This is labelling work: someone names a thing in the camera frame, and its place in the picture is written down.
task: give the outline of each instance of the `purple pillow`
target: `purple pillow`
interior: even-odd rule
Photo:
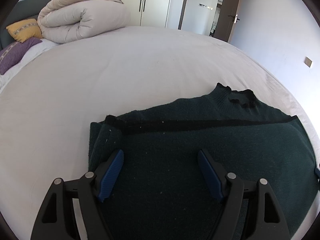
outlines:
[[[0,51],[0,75],[7,72],[9,68],[19,63],[23,58],[24,54],[32,46],[42,42],[40,39],[31,37],[27,39],[24,43],[13,42],[6,48]]]

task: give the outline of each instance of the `dark green sweater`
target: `dark green sweater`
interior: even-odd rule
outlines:
[[[201,148],[242,179],[266,178],[291,235],[316,196],[315,157],[299,119],[250,90],[218,84],[209,95],[122,115],[125,124],[107,120],[91,124],[89,169],[124,151],[112,196],[101,204],[115,240],[207,238],[221,206],[197,165]],[[238,236],[244,217],[242,210]]]

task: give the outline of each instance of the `brown door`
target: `brown door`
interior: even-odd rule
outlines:
[[[223,0],[217,27],[213,37],[230,42],[234,28],[238,20],[241,0]]]

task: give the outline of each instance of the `silver screw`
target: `silver screw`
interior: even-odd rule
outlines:
[[[260,183],[262,185],[267,185],[268,184],[268,181],[266,179],[260,179]]]
[[[229,179],[235,179],[237,177],[233,172],[229,172],[227,176]]]
[[[94,173],[92,171],[89,171],[87,172],[85,175],[84,175],[87,179],[90,179],[94,176]]]
[[[55,180],[53,181],[53,183],[54,183],[55,185],[59,185],[61,182],[62,182],[62,180],[61,180],[60,178],[57,178],[57,179],[55,179]]]

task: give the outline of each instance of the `pillow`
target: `pillow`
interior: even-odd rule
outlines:
[[[13,42],[1,50],[0,75],[3,75],[9,68],[16,65],[23,58],[28,49],[40,42],[42,42],[40,39],[32,37],[24,43],[17,41]]]
[[[31,37],[42,39],[36,19],[22,20],[7,26],[6,29],[16,41],[24,42]]]

